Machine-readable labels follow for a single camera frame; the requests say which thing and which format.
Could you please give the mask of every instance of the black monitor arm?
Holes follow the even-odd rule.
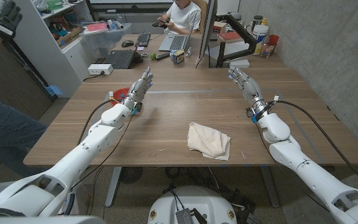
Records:
[[[224,55],[224,48],[226,46],[226,43],[222,41],[215,66],[216,68],[221,68],[223,66],[223,62],[227,60],[232,60],[235,58],[253,54],[255,52],[257,43],[255,37],[250,35],[232,15],[225,15],[223,16],[223,19],[226,20],[226,22],[242,37],[246,44],[249,44],[249,47],[247,50],[241,50],[232,54]]]

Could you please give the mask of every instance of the laptop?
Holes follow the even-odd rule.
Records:
[[[135,44],[135,50],[113,50],[103,62],[104,64],[111,64],[113,69],[128,69],[132,62],[143,62],[142,56],[137,53],[139,42]]]
[[[190,30],[193,30],[194,23],[191,25]],[[184,34],[167,34],[164,40],[161,43],[161,46],[158,50],[184,50],[187,42],[190,39],[191,32],[188,35]]]

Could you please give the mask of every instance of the wooden table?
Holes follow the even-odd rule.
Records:
[[[137,35],[126,35],[122,41],[136,38]],[[190,45],[193,45],[192,40],[197,43],[201,36],[192,35],[191,38]],[[155,49],[158,49],[162,39],[161,36],[151,40],[145,52],[158,52]],[[275,166],[255,124],[246,116],[246,108],[250,104],[228,78],[227,69],[207,68],[208,57],[195,69],[197,55],[194,51],[192,57],[186,58],[185,63],[179,66],[173,65],[169,58],[158,62],[145,58],[134,69],[115,70],[111,75],[84,82],[29,152],[24,163],[28,166],[52,166],[58,162],[76,146],[84,122],[92,110],[107,99],[108,91],[130,86],[140,78],[146,66],[150,66],[154,74],[153,86],[145,96],[142,111],[133,117],[125,136],[104,166]],[[280,95],[307,110],[349,161],[358,165],[357,140],[294,69],[287,68],[277,55],[270,58],[249,55],[247,58],[250,68],[244,71],[258,82],[266,100]],[[111,106],[106,105],[95,113],[89,126],[100,119],[102,111],[109,108]],[[301,111],[278,104],[273,112],[289,125],[292,135],[311,159],[321,165],[345,164]],[[207,159],[198,151],[189,151],[187,134],[191,122],[209,126],[231,137],[228,161]],[[110,152],[102,152],[91,165],[100,164]],[[267,181],[273,186],[271,176]],[[271,190],[268,187],[270,198],[277,199]],[[106,205],[111,204],[114,191],[115,188],[112,193],[109,191]]]

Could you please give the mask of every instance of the computer mouse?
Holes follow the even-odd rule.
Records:
[[[131,40],[125,40],[122,44],[121,44],[121,47],[129,47],[129,46],[132,46],[134,45],[135,43]]]

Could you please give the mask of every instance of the concrete wall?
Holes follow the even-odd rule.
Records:
[[[358,139],[358,0],[241,0],[239,12],[246,24],[267,18],[280,58]],[[358,187],[353,175],[342,180]]]

